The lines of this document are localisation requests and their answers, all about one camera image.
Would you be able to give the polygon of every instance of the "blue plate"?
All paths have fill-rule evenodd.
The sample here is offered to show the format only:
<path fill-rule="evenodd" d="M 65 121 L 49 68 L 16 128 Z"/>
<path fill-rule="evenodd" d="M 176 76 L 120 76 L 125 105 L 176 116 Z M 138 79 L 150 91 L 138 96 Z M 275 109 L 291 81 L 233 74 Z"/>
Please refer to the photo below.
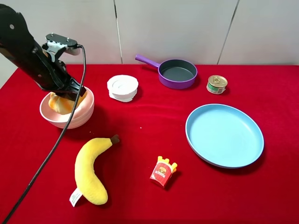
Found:
<path fill-rule="evenodd" d="M 218 167 L 244 167 L 263 152 L 261 129 L 247 114 L 227 105 L 195 109 L 186 121 L 186 135 L 196 154 Z"/>

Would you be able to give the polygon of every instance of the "pan handle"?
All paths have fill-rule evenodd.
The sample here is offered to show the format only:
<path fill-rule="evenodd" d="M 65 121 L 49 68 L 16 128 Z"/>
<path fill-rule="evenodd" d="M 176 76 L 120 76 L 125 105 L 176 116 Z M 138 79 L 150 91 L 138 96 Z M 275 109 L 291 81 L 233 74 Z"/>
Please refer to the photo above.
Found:
<path fill-rule="evenodd" d="M 159 68 L 159 66 L 160 66 L 159 63 L 154 62 L 154 61 L 152 61 L 152 60 L 150 60 L 150 59 L 148 59 L 148 58 L 146 58 L 142 55 L 136 55 L 135 60 L 140 61 L 140 62 L 144 62 L 144 63 L 149 64 L 149 65 L 151 65 L 153 67 L 156 67 L 156 68 Z"/>

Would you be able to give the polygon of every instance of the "white lid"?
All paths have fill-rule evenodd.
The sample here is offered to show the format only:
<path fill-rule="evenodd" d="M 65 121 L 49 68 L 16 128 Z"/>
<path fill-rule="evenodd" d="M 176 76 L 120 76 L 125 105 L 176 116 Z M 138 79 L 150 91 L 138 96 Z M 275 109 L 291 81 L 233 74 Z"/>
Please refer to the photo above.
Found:
<path fill-rule="evenodd" d="M 118 95 L 130 94 L 134 92 L 137 87 L 137 79 L 127 75 L 114 76 L 107 82 L 108 90 Z"/>

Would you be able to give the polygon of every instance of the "fries box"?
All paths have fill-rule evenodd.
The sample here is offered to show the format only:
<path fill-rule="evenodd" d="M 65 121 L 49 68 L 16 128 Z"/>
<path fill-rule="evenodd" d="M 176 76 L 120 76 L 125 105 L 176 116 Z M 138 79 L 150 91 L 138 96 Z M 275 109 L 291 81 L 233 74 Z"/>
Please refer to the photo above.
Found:
<path fill-rule="evenodd" d="M 162 156 L 158 157 L 158 162 L 150 176 L 150 179 L 158 184 L 159 186 L 165 187 L 166 183 L 171 178 L 172 173 L 174 173 L 177 169 L 178 165 L 173 163 L 169 164 L 169 159 L 162 159 Z"/>

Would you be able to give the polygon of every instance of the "white wall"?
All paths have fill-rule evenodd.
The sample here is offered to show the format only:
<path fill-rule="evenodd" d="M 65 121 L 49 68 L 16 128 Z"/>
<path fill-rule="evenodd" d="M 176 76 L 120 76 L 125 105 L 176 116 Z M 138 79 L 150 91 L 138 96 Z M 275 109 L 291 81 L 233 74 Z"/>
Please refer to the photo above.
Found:
<path fill-rule="evenodd" d="M 216 64 L 237 0 L 116 0 L 124 63 L 136 53 L 161 62 Z"/>
<path fill-rule="evenodd" d="M 0 54 L 0 89 L 16 69 L 13 63 Z"/>
<path fill-rule="evenodd" d="M 88 63 L 121 63 L 113 0 L 1 0 L 24 16 L 39 44 L 51 32 L 83 44 Z M 82 63 L 82 54 L 63 54 L 66 63 Z M 13 73 L 12 63 L 0 55 L 0 86 Z"/>
<path fill-rule="evenodd" d="M 240 0 L 220 64 L 299 64 L 299 0 Z"/>
<path fill-rule="evenodd" d="M 86 48 L 87 63 L 182 58 L 216 64 L 238 0 L 1 0 L 39 44 L 54 32 Z M 299 64 L 299 0 L 240 0 L 220 64 Z M 82 55 L 64 54 L 66 63 Z M 0 55 L 0 87 L 15 66 Z"/>

